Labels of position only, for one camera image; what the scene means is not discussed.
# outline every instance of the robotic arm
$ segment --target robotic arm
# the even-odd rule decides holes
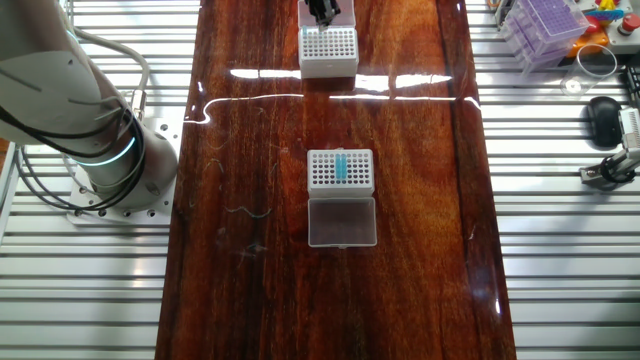
[[[0,136],[68,154],[104,200],[79,207],[56,198],[51,205],[138,209],[164,194],[176,154],[136,119],[142,106],[134,113],[86,56],[57,2],[0,0],[0,44]]]
[[[331,25],[333,19],[340,14],[340,6],[336,0],[304,0],[309,5],[309,13],[316,18],[320,27]]]

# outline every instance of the glossy wooden surface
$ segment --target glossy wooden surface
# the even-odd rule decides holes
[[[464,4],[355,2],[355,84],[299,80],[295,1],[202,2],[157,359],[515,359]],[[307,245],[338,147],[374,248]]]
[[[7,156],[8,147],[9,143],[6,140],[0,139],[0,171],[2,171],[2,166],[4,165],[5,157]]]

